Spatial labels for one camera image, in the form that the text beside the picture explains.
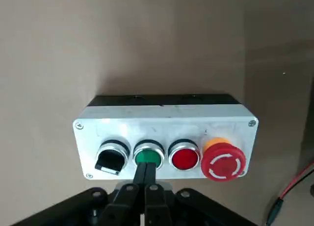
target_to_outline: screw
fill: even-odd
[[[81,123],[77,122],[77,123],[75,123],[75,128],[76,129],[83,129],[84,126]]]
[[[86,177],[87,177],[87,178],[93,178],[93,175],[91,175],[91,174],[86,174]]]
[[[152,191],[155,191],[155,190],[158,189],[158,186],[157,186],[157,185],[151,185],[151,186],[149,187],[149,189],[152,190]]]
[[[188,198],[190,196],[190,193],[187,191],[183,191],[183,192],[181,192],[181,196],[184,198]]]
[[[98,191],[92,193],[92,196],[95,197],[95,198],[100,197],[101,195],[102,195],[102,193],[98,192]]]
[[[251,120],[251,121],[249,122],[249,127],[253,127],[253,126],[255,126],[255,125],[256,125],[256,121]]]
[[[127,191],[132,191],[132,190],[133,190],[133,186],[132,185],[127,186]]]

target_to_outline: selector switch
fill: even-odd
[[[135,145],[133,151],[133,163],[137,166],[140,162],[152,162],[157,169],[162,166],[165,159],[162,145],[152,139],[142,140]]]
[[[95,169],[119,175],[126,166],[129,155],[130,150],[123,142],[107,140],[102,143],[98,150]]]

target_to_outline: red push button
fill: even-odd
[[[197,145],[188,139],[175,141],[168,149],[169,163],[180,171],[193,169],[200,160]]]
[[[212,180],[229,181],[243,172],[245,163],[245,155],[240,149],[228,143],[218,143],[204,152],[201,168]]]

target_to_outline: cable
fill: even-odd
[[[304,179],[306,179],[308,176],[310,176],[312,173],[314,173],[314,169],[312,169],[310,172],[308,172],[306,175],[301,177],[312,165],[314,164],[314,161],[312,161],[309,165],[307,165],[293,180],[290,182],[290,184],[284,189],[280,197],[276,199],[274,204],[272,205],[269,214],[267,216],[266,220],[266,226],[271,226],[271,224],[275,221],[277,218],[281,207],[284,203],[283,198],[300,182],[302,182]]]
[[[298,185],[300,182],[302,182],[304,179],[306,179],[308,176],[310,176],[312,173],[314,172],[314,169],[311,170],[310,172],[308,172],[305,176],[303,176],[302,178],[299,179],[299,181],[297,181],[294,185],[291,186],[291,188],[289,188],[288,191],[286,191],[287,195],[296,185]]]
[[[292,186],[296,183],[296,181],[311,167],[311,165],[314,164],[314,161],[312,161],[309,165],[307,165],[291,182],[290,184],[284,189],[282,194],[280,195],[280,198],[284,198],[287,192],[292,188]]]

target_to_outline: black wire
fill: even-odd
[[[309,175],[311,175],[314,172],[314,169],[311,170],[310,172],[308,172],[305,176],[303,176],[302,178],[300,178],[294,185],[291,186],[291,188],[289,188],[289,190],[286,192],[286,194],[283,196],[283,198],[296,186],[298,185],[300,182],[302,182],[306,177],[308,177]]]

